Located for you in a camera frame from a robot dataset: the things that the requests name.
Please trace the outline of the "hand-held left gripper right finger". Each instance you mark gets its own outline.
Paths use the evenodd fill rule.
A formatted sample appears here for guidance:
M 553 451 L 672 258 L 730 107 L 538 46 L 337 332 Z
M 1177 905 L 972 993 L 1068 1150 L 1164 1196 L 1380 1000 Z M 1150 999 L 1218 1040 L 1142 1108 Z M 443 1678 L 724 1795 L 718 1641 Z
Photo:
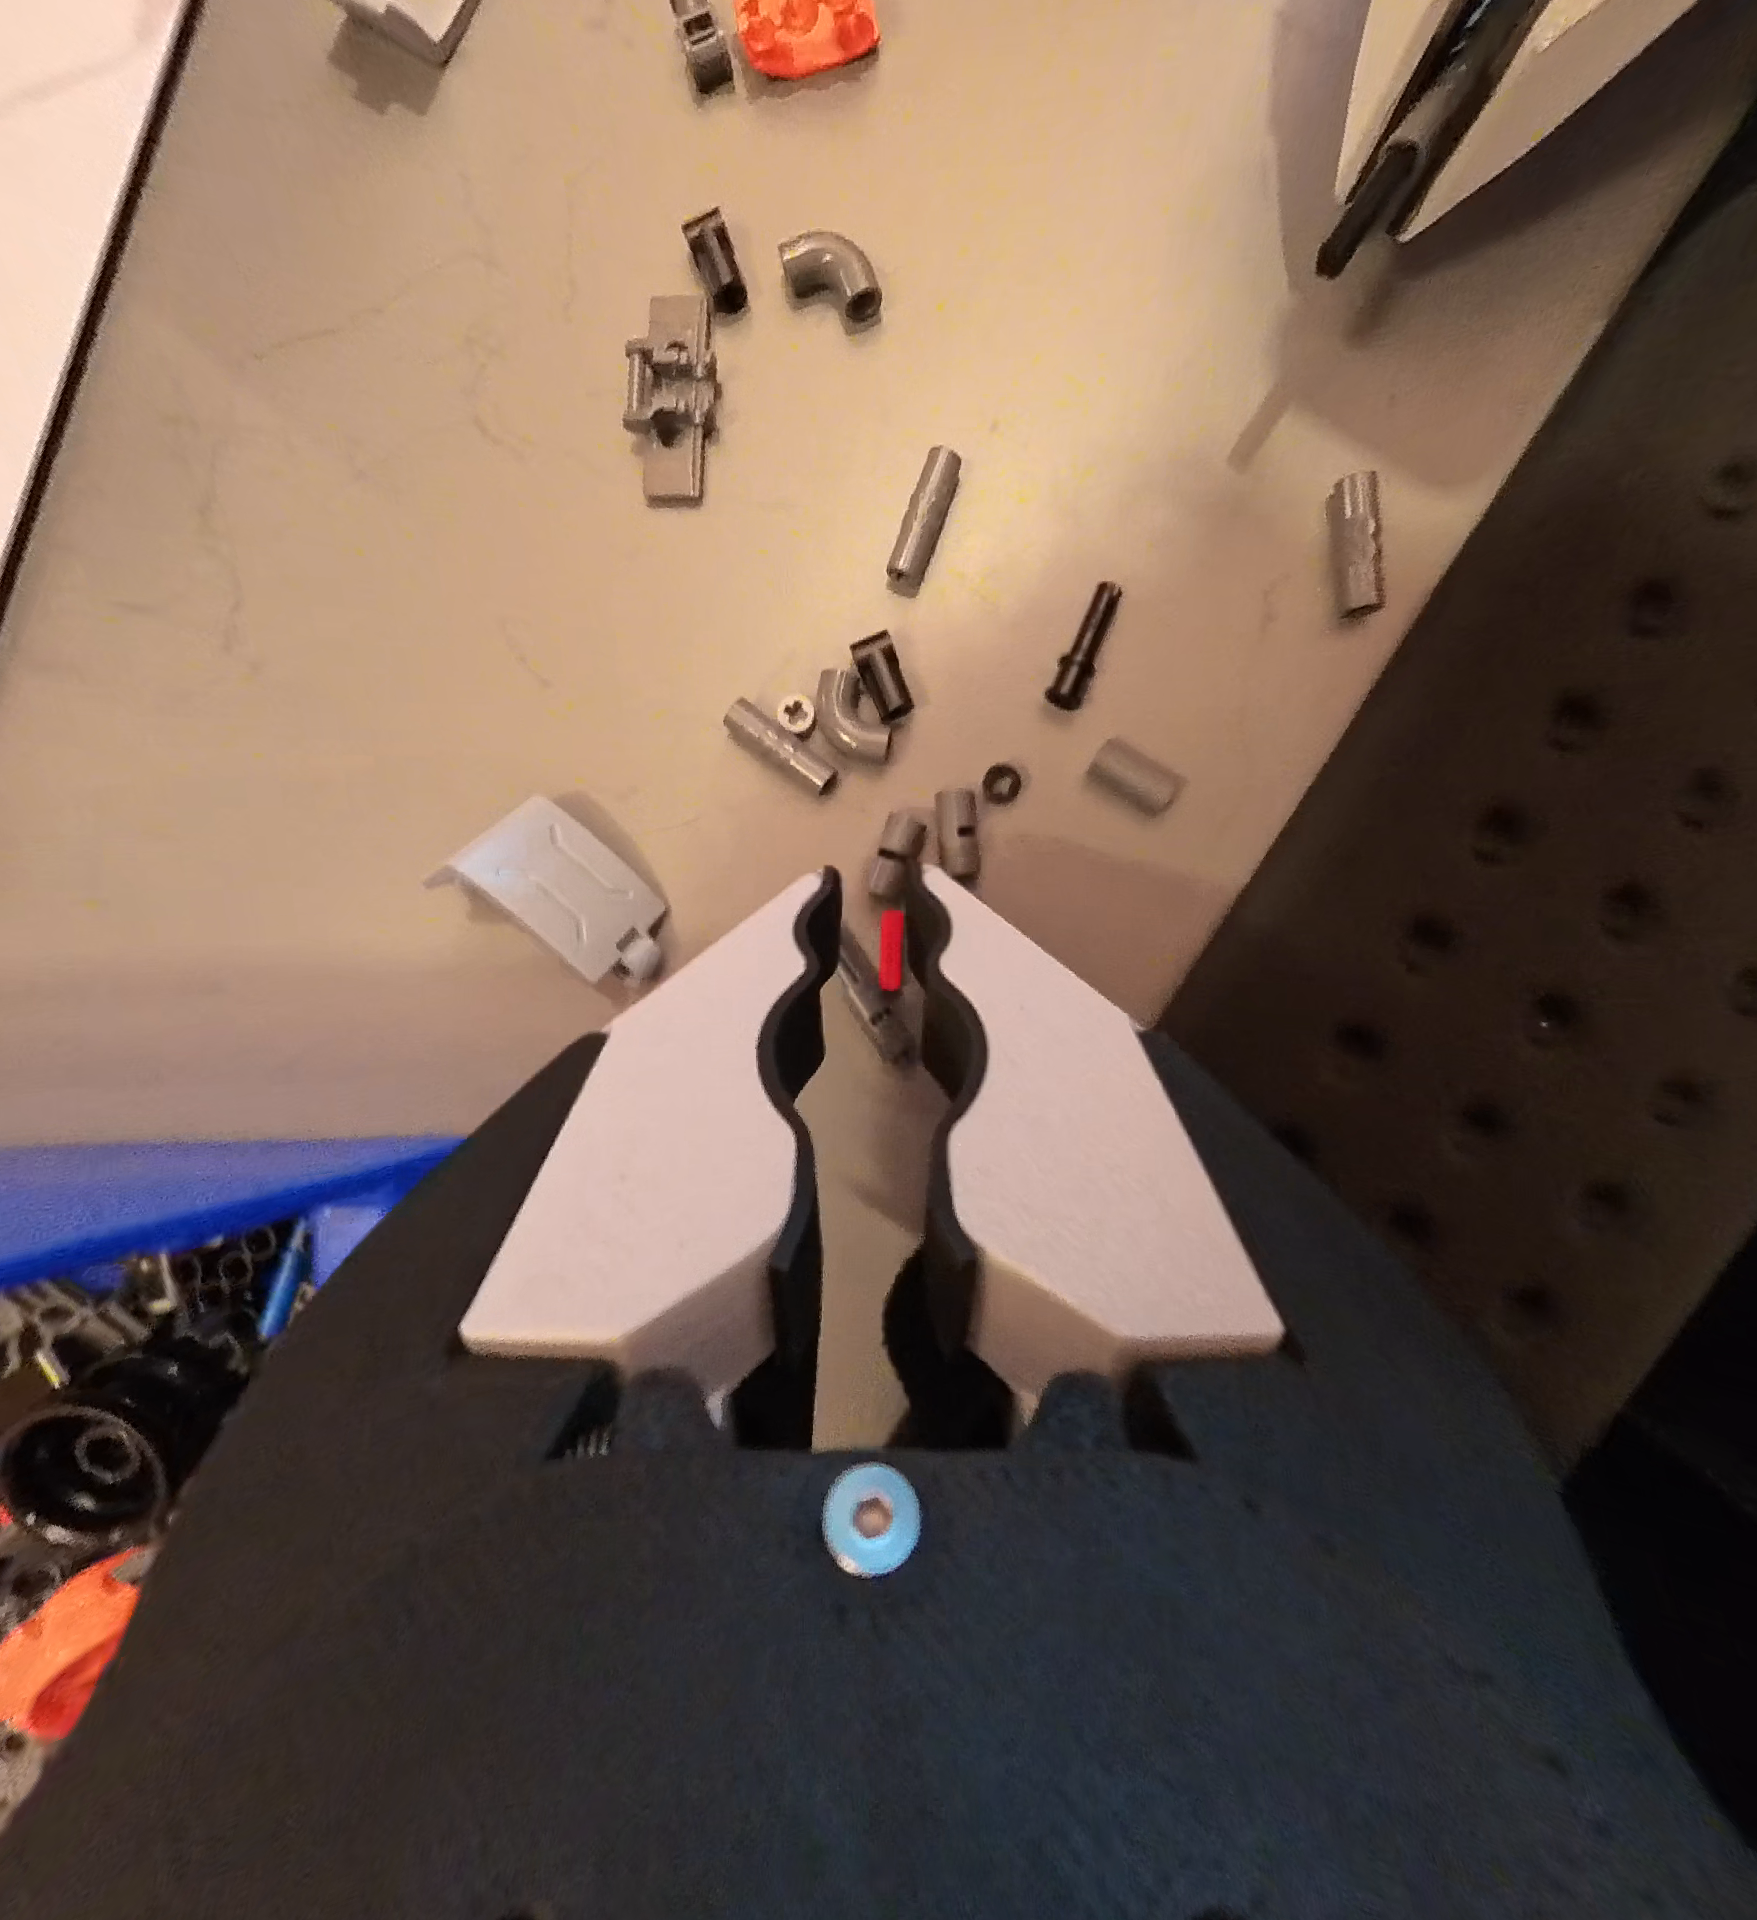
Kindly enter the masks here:
M 944 1113 L 920 1276 L 939 1357 L 1015 1395 L 1274 1353 L 1284 1326 L 1142 1029 L 944 870 L 909 891 Z

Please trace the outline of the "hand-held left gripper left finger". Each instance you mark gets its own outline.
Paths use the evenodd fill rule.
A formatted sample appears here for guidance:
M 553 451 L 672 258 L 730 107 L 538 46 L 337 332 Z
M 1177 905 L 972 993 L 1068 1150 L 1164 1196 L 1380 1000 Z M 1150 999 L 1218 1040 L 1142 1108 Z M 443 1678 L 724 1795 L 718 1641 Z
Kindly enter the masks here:
M 679 1372 L 740 1420 L 816 1405 L 816 1157 L 836 874 L 809 870 L 610 1020 L 460 1322 L 492 1357 Z

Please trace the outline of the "grey elbow connector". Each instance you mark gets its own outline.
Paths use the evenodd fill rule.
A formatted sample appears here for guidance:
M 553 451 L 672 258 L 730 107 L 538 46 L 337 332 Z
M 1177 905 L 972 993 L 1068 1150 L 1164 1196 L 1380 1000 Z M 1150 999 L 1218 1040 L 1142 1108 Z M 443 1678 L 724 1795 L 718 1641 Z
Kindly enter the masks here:
M 794 304 L 823 302 L 844 329 L 872 326 L 883 309 L 883 289 L 870 253 L 846 234 L 810 227 L 776 247 L 779 270 Z

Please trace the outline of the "white stand base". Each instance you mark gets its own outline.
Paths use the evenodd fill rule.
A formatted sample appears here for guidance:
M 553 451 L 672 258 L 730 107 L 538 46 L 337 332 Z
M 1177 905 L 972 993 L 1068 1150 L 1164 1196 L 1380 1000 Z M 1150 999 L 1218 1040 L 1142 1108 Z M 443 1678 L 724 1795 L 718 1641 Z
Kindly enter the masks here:
M 0 2 L 0 625 L 197 11 Z

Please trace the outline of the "light grey curved panel piece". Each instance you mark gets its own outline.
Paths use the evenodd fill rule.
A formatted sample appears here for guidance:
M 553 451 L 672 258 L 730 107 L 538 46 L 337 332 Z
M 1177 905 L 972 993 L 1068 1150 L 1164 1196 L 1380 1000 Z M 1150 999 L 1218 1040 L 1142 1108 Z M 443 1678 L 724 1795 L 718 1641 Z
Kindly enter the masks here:
M 479 2 L 334 2 L 328 64 L 371 110 L 425 114 Z

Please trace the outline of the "pile of toy building pieces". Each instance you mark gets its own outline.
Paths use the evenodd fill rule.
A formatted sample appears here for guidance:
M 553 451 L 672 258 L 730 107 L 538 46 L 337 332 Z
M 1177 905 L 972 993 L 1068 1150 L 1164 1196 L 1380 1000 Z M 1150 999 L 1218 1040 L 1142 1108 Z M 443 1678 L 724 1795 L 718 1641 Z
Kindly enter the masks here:
M 314 1218 L 0 1291 L 0 1823 L 122 1643 L 213 1438 L 314 1282 Z

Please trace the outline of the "cluster of small grey connectors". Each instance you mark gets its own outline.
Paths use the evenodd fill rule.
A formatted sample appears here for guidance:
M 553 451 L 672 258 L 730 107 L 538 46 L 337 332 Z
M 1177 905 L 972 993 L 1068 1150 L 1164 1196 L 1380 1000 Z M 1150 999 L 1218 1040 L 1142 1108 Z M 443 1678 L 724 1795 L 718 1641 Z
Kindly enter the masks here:
M 736 270 L 733 252 L 718 209 L 686 224 L 684 236 L 699 275 L 715 304 L 726 312 L 746 306 L 746 290 Z M 962 476 L 960 456 L 945 446 L 928 451 L 924 468 L 900 524 L 888 558 L 888 581 L 894 589 L 918 589 L 937 551 L 941 529 L 956 500 Z M 1385 605 L 1385 562 L 1381 492 L 1376 471 L 1353 471 L 1341 477 L 1326 496 L 1326 532 L 1331 540 L 1331 582 L 1341 616 L 1381 611 Z M 1060 656 L 1045 700 L 1073 712 L 1082 705 L 1085 690 L 1095 674 L 1095 662 L 1106 644 L 1121 590 L 1101 582 L 1085 611 L 1077 637 Z M 818 679 L 810 703 L 812 727 L 832 726 L 831 740 L 844 759 L 885 759 L 894 732 L 913 712 L 913 697 L 896 656 L 889 634 L 874 634 L 849 651 L 849 665 Z M 809 746 L 804 733 L 785 717 L 774 717 L 753 702 L 738 700 L 724 712 L 724 732 L 756 756 L 801 780 L 816 796 L 832 790 L 834 762 Z M 983 788 L 962 787 L 944 790 L 935 798 L 937 861 L 960 881 L 974 881 L 983 867 L 978 843 L 978 804 L 988 798 L 1001 804 L 1017 790 L 1017 769 L 997 765 L 986 773 Z M 924 824 L 913 815 L 888 828 L 885 850 L 880 854 L 870 881 L 876 899 L 896 899 L 904 874 L 918 857 Z

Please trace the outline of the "light grey ribbed panel piece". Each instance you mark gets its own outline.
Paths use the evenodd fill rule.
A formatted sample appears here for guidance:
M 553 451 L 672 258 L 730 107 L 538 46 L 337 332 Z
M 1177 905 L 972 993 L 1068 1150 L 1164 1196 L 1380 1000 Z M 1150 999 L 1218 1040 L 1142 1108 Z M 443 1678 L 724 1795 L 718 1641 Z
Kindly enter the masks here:
M 504 914 L 589 983 L 610 973 L 645 985 L 666 964 L 666 899 L 551 796 L 533 796 L 434 868 Z

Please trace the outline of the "blue plastic bin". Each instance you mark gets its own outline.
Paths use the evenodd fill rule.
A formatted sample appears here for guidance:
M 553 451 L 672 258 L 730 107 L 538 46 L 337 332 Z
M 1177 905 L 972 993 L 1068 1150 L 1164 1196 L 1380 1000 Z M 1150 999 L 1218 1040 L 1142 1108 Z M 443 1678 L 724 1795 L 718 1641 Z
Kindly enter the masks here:
M 299 1313 L 456 1143 L 425 1135 L 0 1147 L 0 1291 L 313 1215 L 314 1282 Z

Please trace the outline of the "dark grey connector plate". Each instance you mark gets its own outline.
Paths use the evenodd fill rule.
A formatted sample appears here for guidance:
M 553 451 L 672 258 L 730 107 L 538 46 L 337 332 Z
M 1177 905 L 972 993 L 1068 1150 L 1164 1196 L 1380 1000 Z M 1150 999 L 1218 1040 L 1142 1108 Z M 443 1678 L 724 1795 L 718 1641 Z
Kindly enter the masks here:
M 645 330 L 626 340 L 623 424 L 639 449 L 649 506 L 701 501 L 719 402 L 712 316 L 708 295 L 655 296 Z

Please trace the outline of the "red grey pin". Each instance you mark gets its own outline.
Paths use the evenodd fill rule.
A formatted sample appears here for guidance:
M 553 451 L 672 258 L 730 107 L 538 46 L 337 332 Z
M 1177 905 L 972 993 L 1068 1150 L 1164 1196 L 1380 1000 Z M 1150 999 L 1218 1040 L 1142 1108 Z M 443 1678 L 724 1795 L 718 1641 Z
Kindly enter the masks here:
M 854 1029 L 888 1068 L 924 1068 L 928 1003 L 913 972 L 912 920 L 902 899 L 840 912 L 836 979 Z

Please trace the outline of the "black perforated pad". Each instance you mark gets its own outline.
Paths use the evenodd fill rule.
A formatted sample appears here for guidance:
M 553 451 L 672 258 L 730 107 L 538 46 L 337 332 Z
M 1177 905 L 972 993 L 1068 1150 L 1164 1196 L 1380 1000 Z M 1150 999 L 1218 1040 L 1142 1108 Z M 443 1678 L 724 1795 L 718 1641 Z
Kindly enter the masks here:
M 1158 1020 L 1570 1463 L 1757 1220 L 1757 100 Z

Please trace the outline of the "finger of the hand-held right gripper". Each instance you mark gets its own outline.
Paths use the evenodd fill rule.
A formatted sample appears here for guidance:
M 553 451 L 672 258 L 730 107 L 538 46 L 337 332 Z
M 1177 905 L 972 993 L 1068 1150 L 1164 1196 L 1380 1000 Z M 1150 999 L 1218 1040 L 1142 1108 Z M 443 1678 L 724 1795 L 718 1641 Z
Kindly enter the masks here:
M 1690 2 L 1536 6 L 1536 19 L 1510 70 L 1441 169 L 1433 193 L 1397 238 L 1436 226 L 1466 198 L 1525 159 L 1692 11 Z
M 1404 234 L 1536 14 L 1536 2 L 1368 6 L 1345 105 L 1341 207 L 1314 256 L 1319 279 L 1343 277 L 1373 236 Z

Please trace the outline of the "orange panel piece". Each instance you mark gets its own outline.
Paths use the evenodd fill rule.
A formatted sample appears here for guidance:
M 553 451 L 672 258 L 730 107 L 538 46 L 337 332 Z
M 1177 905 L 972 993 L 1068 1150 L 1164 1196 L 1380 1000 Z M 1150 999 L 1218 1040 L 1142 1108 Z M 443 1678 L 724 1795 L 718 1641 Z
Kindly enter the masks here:
M 733 2 L 748 67 L 771 80 L 804 80 L 876 54 L 882 26 L 872 2 Z

